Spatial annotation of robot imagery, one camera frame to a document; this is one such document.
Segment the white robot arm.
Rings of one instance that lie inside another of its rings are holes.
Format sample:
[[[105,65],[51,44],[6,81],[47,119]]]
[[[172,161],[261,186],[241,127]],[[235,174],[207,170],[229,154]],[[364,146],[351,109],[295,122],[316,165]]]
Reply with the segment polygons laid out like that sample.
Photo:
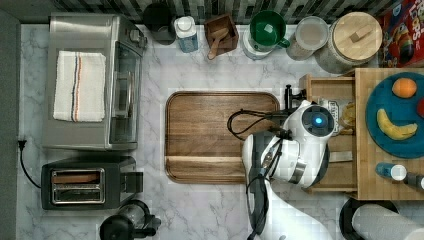
[[[276,180],[309,188],[325,175],[334,118],[304,100],[282,121],[279,131],[256,132],[243,144],[242,162],[251,233],[247,240],[332,240],[315,218],[279,197]]]

